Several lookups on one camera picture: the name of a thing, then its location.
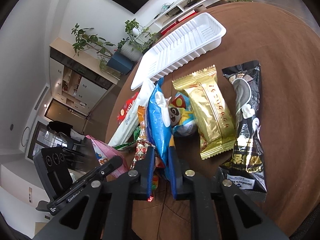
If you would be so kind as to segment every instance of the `black snack package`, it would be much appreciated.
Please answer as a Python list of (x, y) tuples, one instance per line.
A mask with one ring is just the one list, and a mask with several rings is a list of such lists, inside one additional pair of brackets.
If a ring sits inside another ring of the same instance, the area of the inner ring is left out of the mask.
[(267, 188), (260, 142), (261, 73), (258, 60), (222, 69), (236, 92), (236, 142), (232, 157), (220, 165), (218, 180), (230, 179), (252, 200), (265, 201)]

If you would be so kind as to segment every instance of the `white pants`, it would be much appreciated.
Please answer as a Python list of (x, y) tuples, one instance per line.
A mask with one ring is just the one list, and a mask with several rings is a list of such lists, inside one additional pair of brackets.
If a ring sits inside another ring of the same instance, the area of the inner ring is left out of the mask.
[(77, 141), (81, 141), (81, 140), (84, 139), (85, 136), (84, 136), (84, 135), (81, 135), (80, 133), (77, 133), (75, 130), (71, 129), (71, 131), (70, 131), (70, 137), (71, 137), (72, 139), (77, 140)]

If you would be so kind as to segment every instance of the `white plastic tray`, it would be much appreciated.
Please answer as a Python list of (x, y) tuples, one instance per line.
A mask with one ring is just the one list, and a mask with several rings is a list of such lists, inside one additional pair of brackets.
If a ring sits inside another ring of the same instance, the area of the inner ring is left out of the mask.
[(142, 57), (131, 90), (146, 78), (153, 82), (168, 75), (221, 43), (226, 29), (208, 13), (201, 13), (174, 30)]

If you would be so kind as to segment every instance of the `triangular cutout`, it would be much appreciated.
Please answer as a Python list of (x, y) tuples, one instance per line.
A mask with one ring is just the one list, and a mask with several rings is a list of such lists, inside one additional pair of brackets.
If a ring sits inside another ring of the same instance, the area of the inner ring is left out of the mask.
[(257, 214), (253, 212), (238, 195), (235, 195), (234, 198), (235, 198), (236, 206), (240, 213), (242, 223), (245, 228), (250, 228), (255, 225), (261, 224), (262, 222), (261, 218), (258, 217)]
[(80, 221), (84, 209), (89, 201), (88, 196), (84, 196), (61, 220), (60, 224), (70, 227), (72, 229), (77, 229), (79, 227)]

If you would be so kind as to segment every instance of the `window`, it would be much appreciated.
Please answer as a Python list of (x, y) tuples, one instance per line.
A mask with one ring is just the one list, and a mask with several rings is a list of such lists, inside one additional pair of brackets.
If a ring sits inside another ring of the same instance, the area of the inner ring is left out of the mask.
[(67, 142), (47, 130), (47, 126), (41, 122), (36, 124), (33, 133), (28, 158), (33, 160), (33, 156), (42, 148), (56, 147), (57, 145), (67, 146)]

